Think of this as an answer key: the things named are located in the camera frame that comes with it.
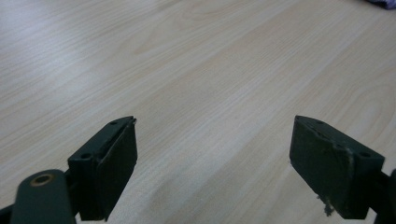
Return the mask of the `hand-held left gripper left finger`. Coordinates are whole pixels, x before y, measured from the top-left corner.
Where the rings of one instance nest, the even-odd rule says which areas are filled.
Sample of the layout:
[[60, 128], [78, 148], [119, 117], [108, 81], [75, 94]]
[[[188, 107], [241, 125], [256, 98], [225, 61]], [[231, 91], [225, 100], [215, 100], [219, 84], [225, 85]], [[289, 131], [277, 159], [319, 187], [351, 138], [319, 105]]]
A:
[[83, 221], [107, 220], [137, 162], [136, 119], [115, 119], [67, 160], [73, 208]]

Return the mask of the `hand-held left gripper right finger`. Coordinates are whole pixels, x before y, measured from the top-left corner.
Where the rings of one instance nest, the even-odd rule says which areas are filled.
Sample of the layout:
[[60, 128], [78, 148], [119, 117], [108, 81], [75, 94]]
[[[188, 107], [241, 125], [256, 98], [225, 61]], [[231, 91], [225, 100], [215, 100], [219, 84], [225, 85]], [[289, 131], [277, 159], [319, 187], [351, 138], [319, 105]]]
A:
[[319, 198], [345, 219], [364, 219], [385, 157], [331, 125], [297, 116], [290, 163]]

